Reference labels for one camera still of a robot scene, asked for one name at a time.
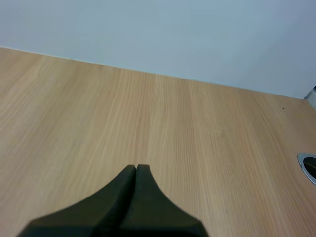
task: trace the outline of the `wood grain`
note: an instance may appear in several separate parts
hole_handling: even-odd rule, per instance
[[[0,236],[140,163],[212,237],[315,236],[307,101],[4,48],[0,63]]]

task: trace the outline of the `light wood surface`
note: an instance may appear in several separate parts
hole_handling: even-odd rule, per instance
[[[212,237],[312,237],[307,101],[0,49],[0,236],[74,204],[128,164]]]

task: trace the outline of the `dark green object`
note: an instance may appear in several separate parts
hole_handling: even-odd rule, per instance
[[[175,206],[148,165],[128,165],[85,200],[31,221],[19,237],[207,237],[201,221]]]

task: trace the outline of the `metal ring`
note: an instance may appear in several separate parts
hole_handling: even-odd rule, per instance
[[[299,153],[299,154],[297,155],[298,162],[299,162],[299,164],[300,164],[300,166],[301,166],[303,172],[304,172],[304,173],[306,174],[306,176],[311,180],[311,182],[316,185],[316,178],[314,178],[314,177],[306,170],[306,168],[305,168],[305,166],[304,166],[304,159],[307,158],[307,157],[313,157],[313,158],[316,159],[316,155],[314,155],[314,154]]]

